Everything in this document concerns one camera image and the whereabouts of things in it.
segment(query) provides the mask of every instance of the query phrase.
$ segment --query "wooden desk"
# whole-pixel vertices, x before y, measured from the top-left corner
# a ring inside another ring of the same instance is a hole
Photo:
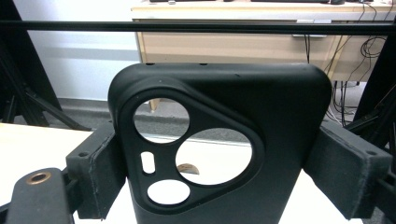
[[[35,170],[65,167],[65,156],[91,133],[0,123],[0,205],[9,203],[14,184]],[[136,223],[128,185],[121,190],[107,219],[76,223]],[[361,224],[345,220],[312,179],[301,172],[279,223]]]
[[[396,8],[389,12],[390,5],[380,2],[371,6],[376,12],[358,3],[334,6],[236,0],[170,5],[145,0],[134,5],[132,12],[134,21],[393,21]],[[304,38],[292,35],[138,33],[137,36],[143,63],[306,63]],[[353,36],[347,41],[346,36],[311,37],[310,61],[325,69],[335,55],[329,78],[366,81],[376,59],[365,60],[358,70],[353,71],[363,59],[361,45],[367,38]],[[383,43],[383,40],[376,40],[371,52],[379,52]]]

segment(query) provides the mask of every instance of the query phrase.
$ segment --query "black cable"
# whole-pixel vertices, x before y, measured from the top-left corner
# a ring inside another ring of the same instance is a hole
[[[309,63],[309,55],[311,53],[311,35],[304,35],[306,61]]]

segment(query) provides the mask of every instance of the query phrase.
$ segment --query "horizontal bar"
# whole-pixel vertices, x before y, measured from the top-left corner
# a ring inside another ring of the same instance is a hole
[[[276,22],[0,21],[0,32],[5,30],[279,35],[396,35],[396,24],[379,22],[303,24]]]

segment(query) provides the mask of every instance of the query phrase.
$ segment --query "white wall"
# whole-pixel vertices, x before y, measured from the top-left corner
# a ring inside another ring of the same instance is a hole
[[[131,21],[134,0],[14,2],[25,21]],[[105,101],[112,78],[140,61],[134,33],[29,34],[58,98]]]

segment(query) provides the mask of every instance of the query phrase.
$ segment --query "large circular cutout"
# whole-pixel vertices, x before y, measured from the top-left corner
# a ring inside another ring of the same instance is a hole
[[[178,180],[161,180],[148,187],[148,196],[155,203],[163,205],[178,204],[189,198],[190,188]]]
[[[189,181],[217,185],[239,176],[248,167],[251,156],[251,144],[243,134],[230,129],[211,129],[185,141],[177,152],[176,164],[177,168],[186,165],[196,168],[195,172],[178,169]]]
[[[186,133],[190,126],[190,117],[180,103],[157,98],[137,108],[134,113],[134,126],[150,142],[170,143]]]

